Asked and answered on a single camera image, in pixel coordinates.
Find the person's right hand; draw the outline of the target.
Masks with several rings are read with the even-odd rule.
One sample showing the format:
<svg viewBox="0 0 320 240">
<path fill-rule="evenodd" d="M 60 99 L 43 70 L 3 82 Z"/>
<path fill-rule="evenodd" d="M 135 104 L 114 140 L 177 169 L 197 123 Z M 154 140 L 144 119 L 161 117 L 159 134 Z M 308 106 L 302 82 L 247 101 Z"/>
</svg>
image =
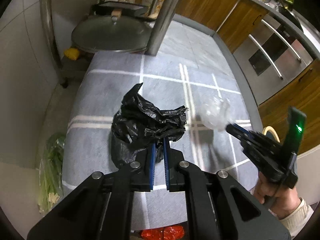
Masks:
<svg viewBox="0 0 320 240">
<path fill-rule="evenodd" d="M 253 196 L 264 204 L 266 197 L 274 197 L 275 201 L 270 210 L 277 215 L 279 219 L 284 219 L 291 215 L 301 204 L 296 187 L 293 189 L 285 185 L 275 185 L 261 173 L 258 173 L 258 181 L 253 191 Z"/>
</svg>

